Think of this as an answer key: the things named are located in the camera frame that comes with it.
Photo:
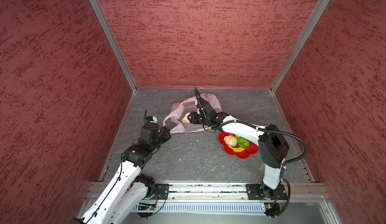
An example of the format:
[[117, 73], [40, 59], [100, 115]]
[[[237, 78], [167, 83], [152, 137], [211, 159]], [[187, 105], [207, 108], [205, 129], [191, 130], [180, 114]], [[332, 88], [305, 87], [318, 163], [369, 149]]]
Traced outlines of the beige fake fruit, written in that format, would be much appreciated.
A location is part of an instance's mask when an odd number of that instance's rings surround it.
[[183, 123], [191, 123], [190, 121], [190, 115], [191, 115], [191, 112], [188, 112], [185, 114], [184, 118], [182, 119], [182, 122]]
[[228, 135], [224, 137], [224, 143], [229, 147], [237, 147], [237, 138], [233, 135]]

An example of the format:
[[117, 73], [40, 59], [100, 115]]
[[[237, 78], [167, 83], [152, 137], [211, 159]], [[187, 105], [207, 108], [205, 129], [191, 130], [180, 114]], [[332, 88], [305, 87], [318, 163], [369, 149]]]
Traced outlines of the pink plastic bag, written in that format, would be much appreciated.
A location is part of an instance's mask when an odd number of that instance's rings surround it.
[[170, 114], [163, 121], [163, 126], [170, 129], [171, 134], [204, 131], [202, 124], [183, 122], [183, 118], [190, 112], [197, 112], [197, 99], [195, 96], [187, 98], [182, 102], [174, 103]]

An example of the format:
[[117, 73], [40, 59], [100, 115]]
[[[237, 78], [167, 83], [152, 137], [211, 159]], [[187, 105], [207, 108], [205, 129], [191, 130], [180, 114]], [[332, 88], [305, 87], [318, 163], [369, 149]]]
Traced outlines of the yellow fake banana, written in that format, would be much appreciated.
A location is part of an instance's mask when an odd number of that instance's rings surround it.
[[229, 149], [231, 149], [234, 153], [240, 153], [240, 152], [243, 152], [245, 151], [245, 148], [241, 148], [241, 147], [232, 147], [232, 146], [228, 146]]

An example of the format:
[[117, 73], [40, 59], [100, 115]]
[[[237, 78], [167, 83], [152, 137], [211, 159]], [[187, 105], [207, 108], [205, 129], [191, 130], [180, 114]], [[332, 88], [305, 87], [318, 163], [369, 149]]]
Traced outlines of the green fake fruit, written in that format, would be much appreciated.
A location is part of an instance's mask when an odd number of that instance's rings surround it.
[[245, 138], [243, 138], [243, 137], [239, 137], [239, 138], [237, 139], [237, 145], [238, 145], [240, 148], [247, 149], [247, 148], [250, 146], [250, 140], [245, 139]]

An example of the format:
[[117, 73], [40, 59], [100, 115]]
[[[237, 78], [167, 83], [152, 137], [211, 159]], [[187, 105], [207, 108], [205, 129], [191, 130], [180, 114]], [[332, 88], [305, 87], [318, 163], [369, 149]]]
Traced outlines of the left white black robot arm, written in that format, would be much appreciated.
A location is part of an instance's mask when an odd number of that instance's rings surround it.
[[141, 128], [137, 144], [129, 147], [121, 156], [121, 163], [114, 177], [94, 204], [81, 218], [73, 218], [71, 224], [121, 224], [127, 215], [143, 200], [167, 195], [155, 189], [155, 179], [141, 171], [160, 149], [171, 139], [170, 130], [154, 122]]

